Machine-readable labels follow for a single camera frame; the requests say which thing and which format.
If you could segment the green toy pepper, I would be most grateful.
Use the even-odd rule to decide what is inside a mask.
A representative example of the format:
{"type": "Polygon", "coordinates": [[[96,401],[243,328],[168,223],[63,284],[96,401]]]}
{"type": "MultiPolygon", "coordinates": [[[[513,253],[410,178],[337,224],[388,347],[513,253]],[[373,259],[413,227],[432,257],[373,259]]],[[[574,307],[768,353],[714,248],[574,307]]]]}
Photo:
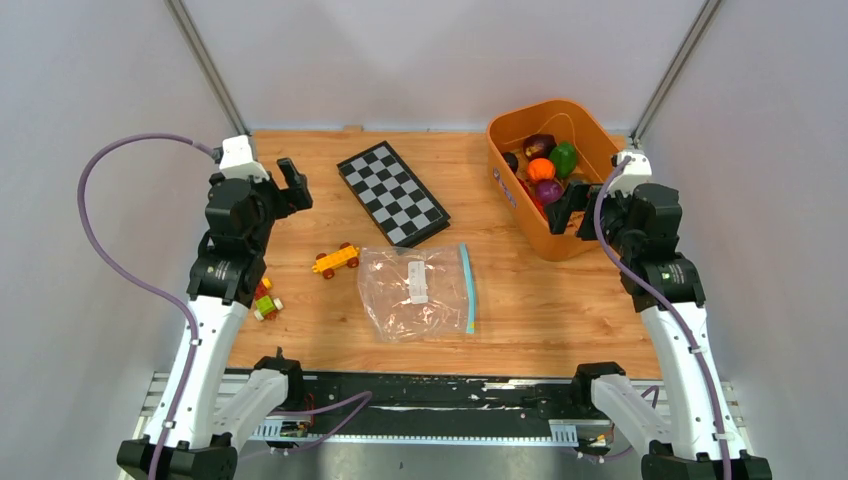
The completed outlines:
{"type": "Polygon", "coordinates": [[[573,144],[564,141],[551,150],[548,160],[555,168],[555,176],[558,179],[565,179],[576,169],[579,155],[573,144]]]}

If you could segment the orange toy fruit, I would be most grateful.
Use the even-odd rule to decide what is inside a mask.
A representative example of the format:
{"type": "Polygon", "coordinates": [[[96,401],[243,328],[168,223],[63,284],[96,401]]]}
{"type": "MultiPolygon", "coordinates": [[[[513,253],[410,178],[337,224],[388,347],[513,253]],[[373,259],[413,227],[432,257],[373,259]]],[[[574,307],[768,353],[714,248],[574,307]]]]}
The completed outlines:
{"type": "Polygon", "coordinates": [[[554,180],[556,167],[546,158],[535,158],[526,167],[526,177],[531,183],[554,180]]]}

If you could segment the orange plastic basket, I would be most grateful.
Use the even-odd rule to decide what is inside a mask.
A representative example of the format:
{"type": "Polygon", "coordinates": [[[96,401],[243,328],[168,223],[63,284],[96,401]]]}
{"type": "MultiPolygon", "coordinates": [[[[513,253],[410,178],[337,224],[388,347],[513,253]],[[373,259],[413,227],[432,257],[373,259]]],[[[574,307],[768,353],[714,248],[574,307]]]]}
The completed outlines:
{"type": "Polygon", "coordinates": [[[601,183],[612,172],[611,157],[624,148],[579,103],[555,98],[503,113],[490,121],[485,138],[488,146],[487,177],[512,215],[518,229],[535,254],[543,260],[560,262],[597,249],[596,241],[583,241],[574,228],[562,235],[549,232],[547,219],[503,158],[505,152],[524,157],[524,139],[533,134],[551,134],[569,141],[577,150],[577,171],[593,183],[601,183]]]}

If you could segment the dark purple toy apple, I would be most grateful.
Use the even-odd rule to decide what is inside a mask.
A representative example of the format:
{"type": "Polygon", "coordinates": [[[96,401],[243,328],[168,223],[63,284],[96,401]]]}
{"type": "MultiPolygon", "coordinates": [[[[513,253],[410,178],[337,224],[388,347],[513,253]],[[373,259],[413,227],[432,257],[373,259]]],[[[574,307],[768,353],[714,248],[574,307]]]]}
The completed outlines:
{"type": "Polygon", "coordinates": [[[537,133],[524,139],[522,153],[528,161],[548,158],[557,145],[554,135],[537,133]]]}

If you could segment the small dark toy plum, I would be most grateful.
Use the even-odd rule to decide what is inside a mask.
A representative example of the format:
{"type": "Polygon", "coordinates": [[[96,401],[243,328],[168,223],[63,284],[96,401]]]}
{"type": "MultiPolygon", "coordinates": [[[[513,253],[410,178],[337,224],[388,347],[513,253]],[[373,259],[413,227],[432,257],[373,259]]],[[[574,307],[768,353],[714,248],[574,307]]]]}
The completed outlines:
{"type": "Polygon", "coordinates": [[[503,152],[502,158],[509,167],[510,171],[515,174],[519,167],[518,157],[513,152],[503,152]]]}

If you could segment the clear zip top bag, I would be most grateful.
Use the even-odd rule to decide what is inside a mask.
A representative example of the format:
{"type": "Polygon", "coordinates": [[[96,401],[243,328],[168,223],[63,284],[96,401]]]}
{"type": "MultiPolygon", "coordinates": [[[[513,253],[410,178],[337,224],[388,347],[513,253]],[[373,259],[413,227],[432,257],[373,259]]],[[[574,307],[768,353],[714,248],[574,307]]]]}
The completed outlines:
{"type": "Polygon", "coordinates": [[[471,335],[477,292],[466,244],[427,249],[364,248],[358,291],[382,342],[471,335]]]}

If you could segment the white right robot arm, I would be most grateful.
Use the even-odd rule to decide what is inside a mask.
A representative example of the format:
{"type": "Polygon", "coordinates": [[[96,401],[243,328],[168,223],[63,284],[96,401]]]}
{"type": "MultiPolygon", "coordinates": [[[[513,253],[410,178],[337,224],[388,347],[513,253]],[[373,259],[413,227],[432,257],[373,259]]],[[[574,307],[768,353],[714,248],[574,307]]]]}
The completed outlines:
{"type": "Polygon", "coordinates": [[[631,191],[603,185],[586,216],[649,332],[670,418],[664,420],[614,362],[577,367],[570,392],[575,411],[609,418],[639,455],[644,479],[772,478],[768,460],[748,452],[721,388],[702,282],[677,250],[678,192],[654,183],[631,191]]]}

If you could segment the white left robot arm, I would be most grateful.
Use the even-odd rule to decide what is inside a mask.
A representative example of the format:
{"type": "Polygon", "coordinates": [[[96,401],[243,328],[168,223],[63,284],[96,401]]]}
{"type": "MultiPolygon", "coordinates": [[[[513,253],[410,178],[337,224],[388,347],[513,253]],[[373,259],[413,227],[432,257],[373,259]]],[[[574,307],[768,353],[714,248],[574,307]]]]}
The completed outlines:
{"type": "Polygon", "coordinates": [[[261,358],[248,381],[215,406],[230,351],[250,314],[266,271],[276,221],[312,207],[307,177],[278,160],[286,186],[264,168],[213,174],[208,227],[189,272],[187,325],[163,397],[145,432],[125,440],[117,464],[133,479],[231,479],[238,455],[267,414],[298,411],[306,400],[303,371],[281,355],[261,358]]]}

